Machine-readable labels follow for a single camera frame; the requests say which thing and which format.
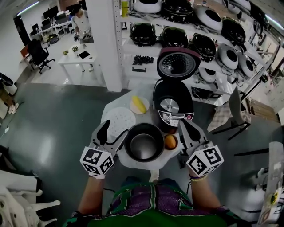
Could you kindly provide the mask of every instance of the white plate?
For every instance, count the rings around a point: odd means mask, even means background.
[[[117,107],[107,112],[104,121],[106,120],[110,120],[107,134],[114,137],[118,137],[123,131],[130,129],[136,123],[134,113],[125,107]]]
[[[146,112],[147,112],[147,110],[150,107],[149,101],[147,99],[145,99],[144,97],[139,97],[139,99],[141,100],[141,102],[143,102],[143,104],[144,104],[144,106],[146,108]],[[132,99],[130,101],[129,106],[130,106],[130,109],[131,109],[132,112],[134,112],[136,114],[144,114],[137,108],[137,106],[133,103]]]

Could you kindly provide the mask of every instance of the black hair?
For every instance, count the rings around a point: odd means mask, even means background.
[[[82,5],[77,3],[75,5],[73,5],[73,10],[72,10],[72,13],[71,15],[74,16],[76,13],[79,12],[79,10],[82,8]]]

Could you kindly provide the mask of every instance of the patterned shirt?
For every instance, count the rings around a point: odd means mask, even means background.
[[[123,187],[105,216],[75,212],[64,227],[75,226],[250,226],[226,207],[196,210],[180,189],[164,184],[139,183]]]

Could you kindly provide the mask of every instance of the pants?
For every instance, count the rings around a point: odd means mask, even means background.
[[[0,98],[9,107],[15,104],[13,98],[10,95],[8,95],[7,91],[4,88],[0,89]]]
[[[138,177],[128,176],[121,186],[124,187],[124,186],[128,186],[131,184],[137,184],[137,183],[142,183],[142,181]],[[172,187],[175,187],[181,190],[178,183],[175,180],[172,180],[170,178],[159,180],[158,184],[166,184],[166,185],[169,185],[169,186],[172,186]]]
[[[85,44],[85,43],[93,43],[94,42],[94,38],[90,38],[90,39],[80,39],[80,44]]]

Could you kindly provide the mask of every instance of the black rice cooker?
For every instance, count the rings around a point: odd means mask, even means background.
[[[181,119],[192,120],[193,101],[182,80],[198,69],[201,57],[182,47],[166,47],[160,52],[157,71],[161,79],[153,91],[153,122],[165,133],[176,132]]]

